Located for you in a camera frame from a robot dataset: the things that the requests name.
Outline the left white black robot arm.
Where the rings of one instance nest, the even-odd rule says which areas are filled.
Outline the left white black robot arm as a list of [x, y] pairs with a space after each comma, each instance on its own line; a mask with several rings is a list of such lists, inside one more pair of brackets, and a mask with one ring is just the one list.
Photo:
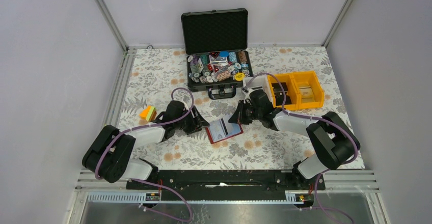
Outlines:
[[209, 127], [195, 106], [172, 100], [165, 111], [144, 126], [120, 131], [107, 125], [102, 128], [82, 159], [84, 168], [93, 172], [97, 179], [115, 183], [120, 179], [136, 178], [146, 189], [157, 185], [157, 173], [149, 162], [134, 159], [135, 149], [148, 144], [167, 141], [177, 130], [190, 135]]

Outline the white plastic bin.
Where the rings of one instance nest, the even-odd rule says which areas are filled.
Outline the white plastic bin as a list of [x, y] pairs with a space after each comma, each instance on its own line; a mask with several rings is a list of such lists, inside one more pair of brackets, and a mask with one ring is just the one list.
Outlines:
[[269, 81], [267, 75], [256, 75], [254, 77], [245, 77], [242, 81], [242, 91], [245, 95], [245, 98], [250, 98], [250, 94], [254, 90], [262, 89], [269, 101], [273, 103], [273, 97], [272, 97], [272, 91], [271, 87], [269, 86]]

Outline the yellow bin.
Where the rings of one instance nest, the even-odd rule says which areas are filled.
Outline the yellow bin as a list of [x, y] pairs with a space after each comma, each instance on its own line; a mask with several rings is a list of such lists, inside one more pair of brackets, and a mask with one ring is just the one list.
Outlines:
[[298, 96], [296, 110], [323, 107], [325, 93], [314, 71], [294, 72], [291, 77]]
[[281, 83], [282, 88], [272, 76], [267, 76], [274, 107], [281, 107], [284, 98], [283, 94], [285, 94], [285, 109], [298, 110], [301, 96], [300, 89], [294, 81], [294, 75], [292, 73], [275, 74], [275, 77]]

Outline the red leather card holder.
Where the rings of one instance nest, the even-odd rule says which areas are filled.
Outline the red leather card holder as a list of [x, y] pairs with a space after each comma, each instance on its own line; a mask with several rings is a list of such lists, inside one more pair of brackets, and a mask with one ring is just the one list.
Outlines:
[[210, 122], [209, 127], [206, 127], [206, 133], [211, 144], [243, 134], [244, 131], [239, 124], [229, 123], [230, 118], [230, 115], [226, 115], [219, 120]]

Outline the white grey credit card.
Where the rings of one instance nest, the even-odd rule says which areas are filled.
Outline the white grey credit card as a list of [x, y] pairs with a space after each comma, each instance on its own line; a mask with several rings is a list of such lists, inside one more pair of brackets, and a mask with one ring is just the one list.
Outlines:
[[219, 119], [217, 121], [210, 122], [209, 124], [210, 126], [207, 129], [213, 142], [218, 142], [226, 138], [228, 130], [224, 119]]

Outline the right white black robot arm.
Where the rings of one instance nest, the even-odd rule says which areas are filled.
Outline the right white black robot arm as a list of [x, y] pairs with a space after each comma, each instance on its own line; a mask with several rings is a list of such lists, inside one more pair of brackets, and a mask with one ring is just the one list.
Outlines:
[[318, 174], [354, 161], [359, 154], [360, 143], [337, 113], [330, 111], [315, 117], [274, 107], [263, 89], [250, 90], [246, 98], [238, 102], [229, 119], [229, 123], [241, 125], [253, 121], [261, 122], [267, 129], [309, 138], [314, 154], [296, 163], [292, 169], [293, 185], [299, 189], [307, 188]]

